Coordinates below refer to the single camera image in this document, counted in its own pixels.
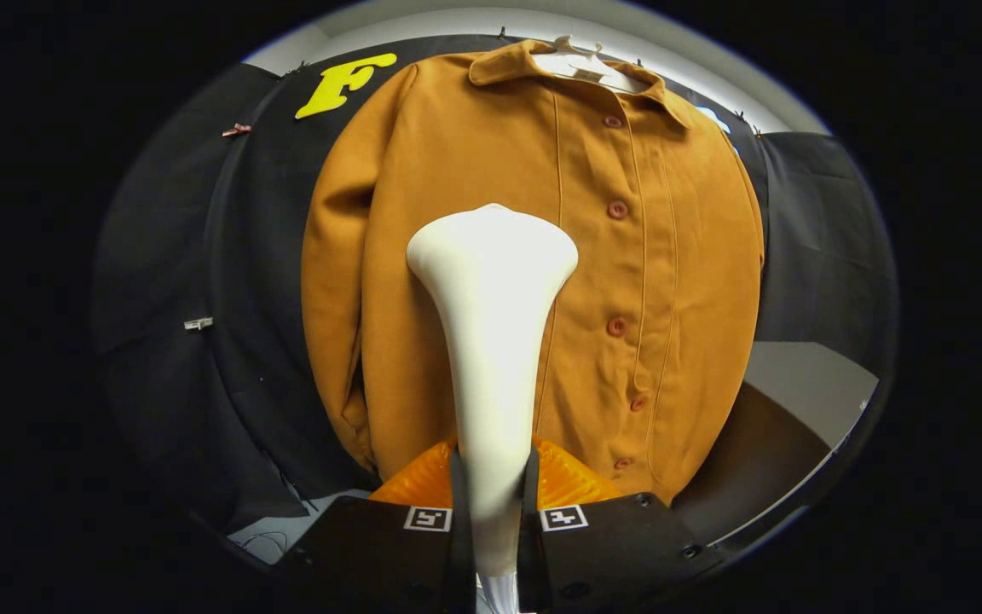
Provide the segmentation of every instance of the yellow letter f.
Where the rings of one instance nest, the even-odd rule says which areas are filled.
[[[301,119],[326,110],[338,109],[347,101],[347,96],[340,94],[344,86],[354,92],[366,85],[373,75],[373,67],[392,66],[396,63],[396,54],[375,55],[365,60],[355,60],[344,65],[330,67],[321,73],[321,84],[313,90],[313,96],[305,106],[295,113],[295,119]]]

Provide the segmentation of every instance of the jacket sleeve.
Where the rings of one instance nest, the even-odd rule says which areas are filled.
[[[756,248],[760,250],[760,274],[763,275],[765,252],[767,250],[764,248],[764,218],[760,214],[760,200],[756,198],[756,190],[753,188],[752,179],[748,178],[748,171],[745,170],[745,164],[741,162],[741,156],[737,155],[737,151],[734,150],[733,142],[725,135],[725,132],[720,133],[725,139],[725,145],[730,149],[730,155],[733,156],[734,164],[737,164],[737,171],[740,172],[741,182],[745,186],[745,195],[747,195],[748,202],[751,203],[753,222],[756,225]]]
[[[360,362],[362,253],[387,145],[417,66],[404,67],[370,96],[340,132],[313,188],[301,255],[305,344],[324,409],[351,457],[373,471]]]

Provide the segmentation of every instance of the white hanger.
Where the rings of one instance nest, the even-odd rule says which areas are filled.
[[[533,54],[533,61],[541,69],[560,77],[580,78],[628,94],[638,94],[650,88],[649,84],[605,65],[597,59],[599,52],[601,43],[597,43],[597,49],[592,54],[575,49],[570,45],[568,34],[556,39],[556,51],[550,54]]]

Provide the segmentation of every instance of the black fabric backdrop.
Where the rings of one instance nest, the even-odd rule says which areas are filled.
[[[379,484],[339,446],[305,352],[299,269],[312,189],[339,132],[402,67],[516,40],[402,40],[283,77],[230,67],[126,176],[98,241],[101,369],[142,462],[216,529],[303,514],[265,455],[303,498]],[[397,62],[344,92],[346,104],[295,119],[322,70],[385,52]],[[733,110],[667,85],[729,125],[759,197],[769,230],[757,339],[816,341],[880,374],[896,334],[892,256],[843,147],[830,136],[756,136]],[[252,132],[221,137],[234,122]],[[214,326],[184,330],[202,317]]]

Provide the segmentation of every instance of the orange jacket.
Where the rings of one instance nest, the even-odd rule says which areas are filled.
[[[638,95],[554,77],[548,43],[437,55],[382,84],[332,145],[303,243],[317,390],[384,479],[456,435],[447,343],[407,242],[499,202],[575,241],[543,334],[534,434],[625,494],[666,503],[737,396],[764,262],[760,208],[725,133],[650,71]]]

